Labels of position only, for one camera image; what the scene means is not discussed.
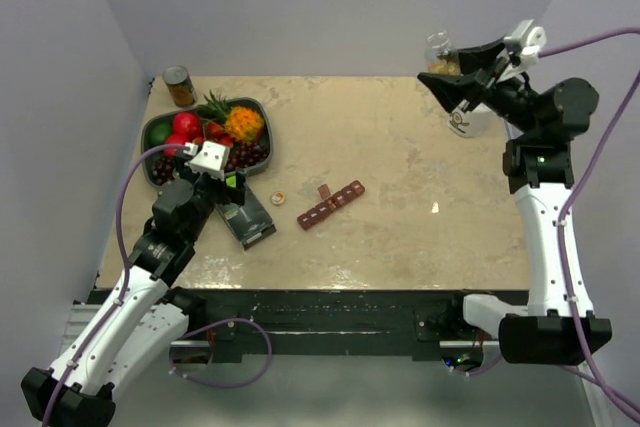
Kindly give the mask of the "clear pill bottle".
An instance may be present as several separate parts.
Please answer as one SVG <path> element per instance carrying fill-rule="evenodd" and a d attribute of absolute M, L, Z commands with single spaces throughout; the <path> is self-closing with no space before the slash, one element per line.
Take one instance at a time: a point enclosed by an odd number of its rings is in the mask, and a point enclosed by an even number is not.
<path fill-rule="evenodd" d="M 427 37 L 425 63 L 428 73 L 454 76 L 461 74 L 458 52 L 453 47 L 446 30 L 435 32 Z"/>

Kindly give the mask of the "orange white bottle cap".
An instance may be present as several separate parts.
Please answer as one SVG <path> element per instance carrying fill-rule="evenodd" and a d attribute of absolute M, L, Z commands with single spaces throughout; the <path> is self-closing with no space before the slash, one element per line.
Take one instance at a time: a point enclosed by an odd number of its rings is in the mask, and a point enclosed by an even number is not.
<path fill-rule="evenodd" d="M 286 200 L 286 196 L 281 191 L 274 192 L 270 197 L 270 201 L 274 205 L 282 205 L 285 202 L 285 200 Z"/>

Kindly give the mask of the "red weekly pill organizer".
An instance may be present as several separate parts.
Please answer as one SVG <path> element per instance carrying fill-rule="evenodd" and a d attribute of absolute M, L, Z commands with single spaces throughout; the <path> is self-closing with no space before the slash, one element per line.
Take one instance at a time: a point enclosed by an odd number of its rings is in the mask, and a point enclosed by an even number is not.
<path fill-rule="evenodd" d="M 359 180 L 354 180 L 335 192 L 332 192 L 327 184 L 322 184 L 318 187 L 318 192 L 321 201 L 296 218 L 297 224 L 303 231 L 310 230 L 336 211 L 363 196 L 366 188 Z"/>

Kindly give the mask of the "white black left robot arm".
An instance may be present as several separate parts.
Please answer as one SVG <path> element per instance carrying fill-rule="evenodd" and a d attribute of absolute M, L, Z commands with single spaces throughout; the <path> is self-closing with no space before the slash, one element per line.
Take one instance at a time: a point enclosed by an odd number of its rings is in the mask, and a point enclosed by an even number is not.
<path fill-rule="evenodd" d="M 203 301 L 174 283 L 219 205 L 244 203 L 244 173 L 182 175 L 162 188 L 142 236 L 94 317 L 46 369 L 32 368 L 21 389 L 44 426 L 106 426 L 116 400 L 170 342 L 200 337 Z"/>

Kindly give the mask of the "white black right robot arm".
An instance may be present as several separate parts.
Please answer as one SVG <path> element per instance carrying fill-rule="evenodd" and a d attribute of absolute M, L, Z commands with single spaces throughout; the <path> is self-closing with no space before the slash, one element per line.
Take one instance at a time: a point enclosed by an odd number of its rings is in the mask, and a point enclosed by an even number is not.
<path fill-rule="evenodd" d="M 446 314 L 445 326 L 459 340 L 481 328 L 512 364 L 576 366 L 613 334 L 610 320 L 596 316 L 582 279 L 570 206 L 577 192 L 571 143 L 589 129 L 599 94 L 576 77 L 533 90 L 526 70 L 538 52 L 536 45 L 496 41 L 460 50 L 459 75 L 417 76 L 446 112 L 484 105 L 520 132 L 505 144 L 502 169 L 525 232 L 528 302 L 512 306 L 468 294 Z"/>

